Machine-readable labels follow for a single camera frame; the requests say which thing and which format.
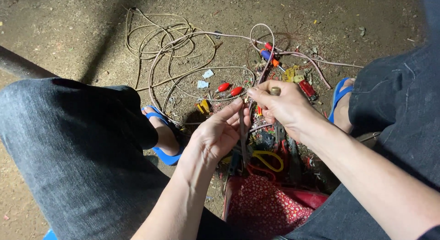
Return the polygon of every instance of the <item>metal rod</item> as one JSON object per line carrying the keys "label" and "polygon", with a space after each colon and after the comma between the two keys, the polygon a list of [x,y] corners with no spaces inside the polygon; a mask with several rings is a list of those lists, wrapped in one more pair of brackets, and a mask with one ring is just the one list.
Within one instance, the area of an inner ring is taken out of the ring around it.
{"label": "metal rod", "polygon": [[22,79],[59,77],[2,46],[0,46],[0,70]]}

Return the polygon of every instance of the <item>dark denim pants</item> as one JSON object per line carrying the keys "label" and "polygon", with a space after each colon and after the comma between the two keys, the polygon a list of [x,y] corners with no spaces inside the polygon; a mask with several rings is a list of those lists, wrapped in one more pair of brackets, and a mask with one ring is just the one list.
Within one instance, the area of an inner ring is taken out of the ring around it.
{"label": "dark denim pants", "polygon": [[[362,69],[349,117],[383,131],[374,150],[438,190],[440,79],[430,55],[424,47]],[[129,87],[21,80],[0,91],[0,119],[3,144],[59,239],[130,238],[169,181],[143,156],[157,133]],[[344,185],[286,237],[388,239]],[[204,209],[198,238],[245,237]]]}

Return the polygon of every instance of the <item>dirt ground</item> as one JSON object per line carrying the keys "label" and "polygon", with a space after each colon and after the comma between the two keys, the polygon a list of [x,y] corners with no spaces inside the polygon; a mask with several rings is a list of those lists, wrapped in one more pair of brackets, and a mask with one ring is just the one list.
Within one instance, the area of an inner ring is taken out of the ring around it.
{"label": "dirt ground", "polygon": [[[129,85],[137,77],[137,57],[125,47],[124,7],[138,7],[144,13],[168,13],[182,16],[194,26],[206,31],[249,36],[257,23],[265,23],[275,33],[283,50],[318,54],[328,61],[366,65],[371,60],[410,50],[425,41],[423,13],[418,0],[0,0],[0,45],[22,55],[53,73],[97,86]],[[152,17],[159,24],[181,21],[177,17]],[[133,26],[148,24],[140,16]],[[360,27],[366,29],[361,36]],[[130,44],[137,47],[146,29],[134,33]],[[253,37],[269,41],[264,28],[256,28]],[[157,51],[157,35],[145,50]],[[258,60],[255,51],[244,39],[221,37],[223,41],[211,67],[253,67]],[[170,74],[178,75],[210,59],[212,44],[203,36],[194,39],[193,58],[175,58]],[[177,53],[188,51],[188,47]],[[168,60],[162,59],[154,71],[153,83],[168,77]],[[282,57],[286,66],[303,65],[302,60]],[[147,85],[151,63],[141,66],[139,87]],[[358,69],[321,65],[330,85],[343,77],[354,77]],[[245,85],[249,75],[241,70],[215,70],[206,81],[208,89],[196,89],[193,81],[201,80],[203,72],[192,74],[180,83],[182,89],[196,96],[215,90],[221,80]],[[330,112],[332,90],[327,90],[314,71],[310,71],[319,95],[317,109]],[[0,72],[0,88],[17,80]],[[171,84],[160,85],[154,95],[163,105]],[[151,104],[148,91],[140,91],[142,105]],[[194,98],[175,90],[168,101],[166,113],[179,121],[194,120]],[[173,167],[152,160],[167,175]],[[41,239],[49,229],[44,216],[32,199],[14,162],[0,146],[0,216],[1,239]],[[223,198],[218,179],[209,188],[206,207],[220,216]]]}

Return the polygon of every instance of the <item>right hand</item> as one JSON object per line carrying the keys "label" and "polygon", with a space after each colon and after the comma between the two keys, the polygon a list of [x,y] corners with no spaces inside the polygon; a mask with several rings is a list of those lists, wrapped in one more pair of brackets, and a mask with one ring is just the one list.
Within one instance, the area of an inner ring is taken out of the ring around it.
{"label": "right hand", "polygon": [[[272,87],[280,87],[280,96],[271,96],[268,92]],[[289,136],[301,142],[301,135],[317,130],[317,122],[325,120],[305,97],[301,88],[294,83],[269,80],[249,88],[248,95],[254,99],[263,110],[268,123],[278,120],[286,129]]]}

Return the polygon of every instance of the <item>left hand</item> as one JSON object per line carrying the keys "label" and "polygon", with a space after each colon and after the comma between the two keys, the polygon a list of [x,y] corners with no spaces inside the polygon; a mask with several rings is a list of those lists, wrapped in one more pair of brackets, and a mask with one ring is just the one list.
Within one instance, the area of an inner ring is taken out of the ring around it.
{"label": "left hand", "polygon": [[[188,146],[199,145],[204,157],[216,162],[220,161],[240,139],[239,110],[243,106],[243,100],[237,98],[212,115],[194,131]],[[250,127],[248,108],[244,109],[243,115],[247,132]]]}

